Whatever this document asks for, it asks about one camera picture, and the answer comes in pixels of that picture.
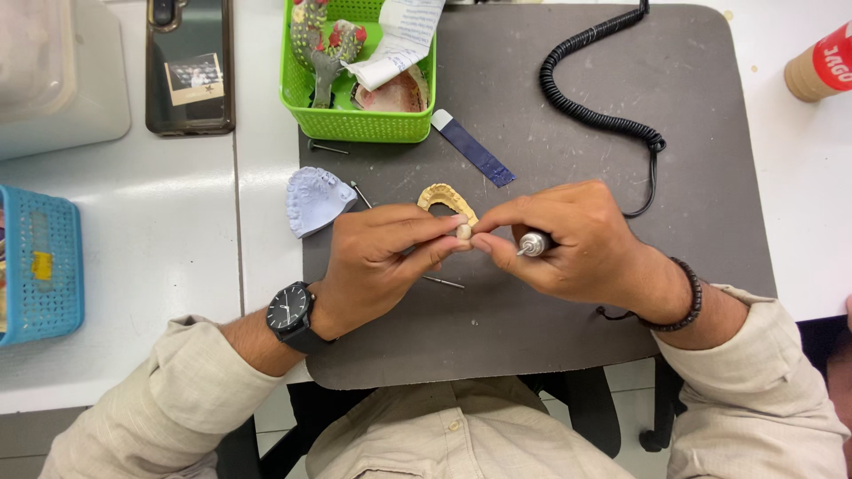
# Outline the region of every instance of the man's left hand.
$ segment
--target man's left hand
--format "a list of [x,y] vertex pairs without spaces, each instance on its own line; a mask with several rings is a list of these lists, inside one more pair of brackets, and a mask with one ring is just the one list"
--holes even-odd
[[432,216],[414,204],[339,216],[325,278],[308,287],[317,297],[311,329],[331,340],[390,311],[417,278],[453,252],[470,251],[470,241],[446,236],[467,221]]

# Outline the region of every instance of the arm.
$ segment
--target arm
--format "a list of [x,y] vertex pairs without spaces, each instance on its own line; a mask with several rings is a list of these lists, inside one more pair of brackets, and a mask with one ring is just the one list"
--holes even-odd
[[[428,269],[471,249],[445,236],[463,222],[415,205],[340,216],[326,276],[308,288],[317,297],[312,329],[338,338],[387,313]],[[171,321],[150,358],[56,437],[41,477],[215,477],[213,449],[304,358],[268,330],[265,314],[225,326]]]
[[[529,227],[541,229],[558,246],[517,257],[515,244],[490,234],[503,225],[512,225],[516,240]],[[475,248],[543,293],[609,303],[661,325],[689,311],[682,269],[633,235],[602,182],[514,199],[488,211],[474,233]],[[669,478],[845,477],[841,446],[849,431],[804,357],[790,315],[777,300],[702,287],[694,323],[654,334],[687,382]]]

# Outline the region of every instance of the phone case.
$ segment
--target phone case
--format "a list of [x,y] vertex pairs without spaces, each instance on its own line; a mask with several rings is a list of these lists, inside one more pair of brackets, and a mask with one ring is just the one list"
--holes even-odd
[[148,0],[145,125],[151,132],[233,131],[232,31],[231,0]]

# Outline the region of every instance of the red cup label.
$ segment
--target red cup label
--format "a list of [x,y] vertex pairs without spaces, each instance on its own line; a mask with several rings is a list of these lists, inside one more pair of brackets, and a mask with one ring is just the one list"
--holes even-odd
[[852,89],[852,21],[814,45],[814,69],[826,85]]

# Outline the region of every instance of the coiled black cable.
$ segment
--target coiled black cable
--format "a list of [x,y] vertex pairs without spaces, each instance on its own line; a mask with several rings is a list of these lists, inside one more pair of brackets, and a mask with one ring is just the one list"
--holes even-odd
[[653,203],[653,198],[657,194],[657,153],[665,149],[665,140],[657,130],[650,126],[627,118],[612,117],[603,113],[593,112],[589,108],[567,99],[559,91],[559,87],[556,86],[556,81],[553,79],[553,69],[559,61],[571,53],[601,38],[606,38],[619,30],[624,30],[628,26],[633,26],[648,13],[650,13],[648,0],[641,0],[638,9],[619,15],[595,25],[585,32],[574,35],[556,46],[550,52],[550,55],[547,55],[547,58],[544,59],[544,64],[542,64],[541,70],[538,71],[538,84],[541,85],[544,96],[557,110],[578,120],[582,124],[599,130],[608,130],[622,135],[633,136],[648,145],[648,151],[651,153],[648,165],[648,182],[650,183],[648,185],[650,189],[648,200],[642,208],[632,213],[622,213],[626,218],[635,218],[641,215]]

